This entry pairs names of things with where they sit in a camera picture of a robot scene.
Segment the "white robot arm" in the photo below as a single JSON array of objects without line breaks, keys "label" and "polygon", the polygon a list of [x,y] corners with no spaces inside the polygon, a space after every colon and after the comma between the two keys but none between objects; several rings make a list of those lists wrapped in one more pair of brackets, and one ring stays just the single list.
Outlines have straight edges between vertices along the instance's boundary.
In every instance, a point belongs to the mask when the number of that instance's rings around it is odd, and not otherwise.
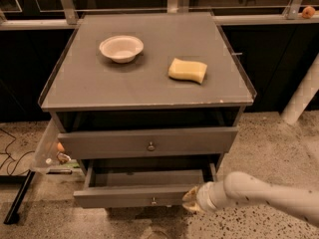
[{"label": "white robot arm", "polygon": [[319,192],[264,182],[244,172],[195,186],[182,198],[191,212],[213,213],[228,207],[265,204],[319,227]]}]

